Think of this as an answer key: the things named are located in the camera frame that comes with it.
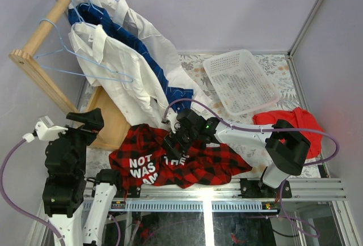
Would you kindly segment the red black plaid shirt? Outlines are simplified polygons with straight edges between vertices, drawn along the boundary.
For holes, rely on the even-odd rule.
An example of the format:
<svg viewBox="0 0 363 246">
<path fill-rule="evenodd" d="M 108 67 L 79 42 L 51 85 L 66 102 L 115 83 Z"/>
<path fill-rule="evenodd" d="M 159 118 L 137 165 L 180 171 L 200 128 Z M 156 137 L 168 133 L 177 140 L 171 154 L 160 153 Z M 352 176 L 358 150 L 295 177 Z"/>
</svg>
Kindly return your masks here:
<svg viewBox="0 0 363 246">
<path fill-rule="evenodd" d="M 227 144 L 203 147 L 196 141 L 181 158 L 167 156 L 162 147 L 166 135 L 167 131 L 148 124 L 128 130 L 119 149 L 109 155 L 110 166 L 119 171 L 123 188 L 143 184 L 175 184 L 183 189 L 193 184 L 223 185 L 233 176 L 252 170 L 252 166 Z"/>
</svg>

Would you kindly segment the light blue wire hanger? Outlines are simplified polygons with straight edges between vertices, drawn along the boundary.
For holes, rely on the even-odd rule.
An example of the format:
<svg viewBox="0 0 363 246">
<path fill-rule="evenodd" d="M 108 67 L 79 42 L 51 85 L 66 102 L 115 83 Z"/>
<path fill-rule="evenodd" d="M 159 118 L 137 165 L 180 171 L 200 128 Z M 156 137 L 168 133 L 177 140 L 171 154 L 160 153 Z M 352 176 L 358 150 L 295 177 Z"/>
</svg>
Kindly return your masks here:
<svg viewBox="0 0 363 246">
<path fill-rule="evenodd" d="M 111 81 L 111 82 L 120 82 L 120 83 L 133 83 L 134 82 L 134 78 L 129 74 L 122 73 L 122 72 L 120 72 L 118 70 L 111 69 L 110 67 L 108 67 L 106 65 L 102 65 L 100 62 L 96 62 L 95 60 L 86 58 L 85 56 L 82 56 L 82 55 L 76 53 L 75 51 L 70 50 L 69 47 L 64 42 L 64 39 L 63 39 L 63 37 L 61 35 L 59 27 L 57 26 L 56 23 L 54 23 L 50 19 L 42 18 L 39 21 L 39 24 L 41 24 L 41 23 L 49 23 L 56 30 L 56 34 L 58 36 L 61 47 L 59 49 L 57 49 L 57 50 L 53 50 L 53 51 L 50 51 L 50 52 L 35 54 L 33 56 L 33 58 L 35 60 L 41 59 L 43 57 L 49 57 L 49 56 L 52 56 L 52 55 L 59 55 L 61 53 L 67 53 L 67 55 L 71 55 L 71 56 L 74 57 L 74 60 L 77 62 L 78 65 L 79 65 L 79 60 L 83 60 L 88 64 L 91 64 L 91 65 L 96 66 L 96 67 L 100 67 L 101 69 L 109 72 L 113 77 L 94 75 L 94 74 L 90 74 L 90 73 L 85 74 L 82 71 L 81 72 L 76 72 L 76 71 L 72 71 L 72 70 L 61 69 L 60 67 L 50 67 L 50 66 L 45 66 L 45 65 L 41 65 L 42 68 L 58 71 L 58 72 L 61 72 L 61 73 L 76 75 L 76 76 L 80 76 L 80 77 L 84 77 L 84 78 L 97 79 L 97 80 L 108 80 L 108 81 Z"/>
</svg>

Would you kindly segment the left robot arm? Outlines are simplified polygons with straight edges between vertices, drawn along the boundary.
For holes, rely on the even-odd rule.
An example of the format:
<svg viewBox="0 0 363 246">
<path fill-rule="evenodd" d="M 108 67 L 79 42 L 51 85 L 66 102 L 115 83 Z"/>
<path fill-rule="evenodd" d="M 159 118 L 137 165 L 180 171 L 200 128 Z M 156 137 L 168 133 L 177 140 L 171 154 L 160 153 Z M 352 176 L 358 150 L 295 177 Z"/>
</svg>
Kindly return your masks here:
<svg viewBox="0 0 363 246">
<path fill-rule="evenodd" d="M 70 112 L 66 118 L 80 122 L 78 128 L 56 126 L 49 117 L 35 126 L 38 139 L 47 141 L 45 167 L 48 177 L 43 204 L 50 224 L 55 227 L 55 245 L 101 245 L 104 225 L 113 198 L 123 194 L 124 183 L 117 170 L 102 169 L 95 178 L 94 200 L 82 222 L 87 181 L 86 148 L 104 127 L 100 108 L 85 113 Z"/>
</svg>

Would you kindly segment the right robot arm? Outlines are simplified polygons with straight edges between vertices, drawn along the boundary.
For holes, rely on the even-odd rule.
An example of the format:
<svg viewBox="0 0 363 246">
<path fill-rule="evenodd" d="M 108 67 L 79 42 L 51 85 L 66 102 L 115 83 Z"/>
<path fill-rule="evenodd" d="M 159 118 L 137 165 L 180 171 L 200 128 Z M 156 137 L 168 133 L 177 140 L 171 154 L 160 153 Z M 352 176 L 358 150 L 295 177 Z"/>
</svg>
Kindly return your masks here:
<svg viewBox="0 0 363 246">
<path fill-rule="evenodd" d="M 245 125 L 238 129 L 217 117 L 204 119 L 191 109 L 180 112 L 176 120 L 176 128 L 163 140 L 163 148 L 173 159 L 185 155 L 194 141 L 255 146 L 267 151 L 272 162 L 260 180 L 241 183 L 242 196 L 246 198 L 279 196 L 281 183 L 290 175 L 301 174 L 311 146 L 310 141 L 285 120 L 277 120 L 272 125 Z"/>
</svg>

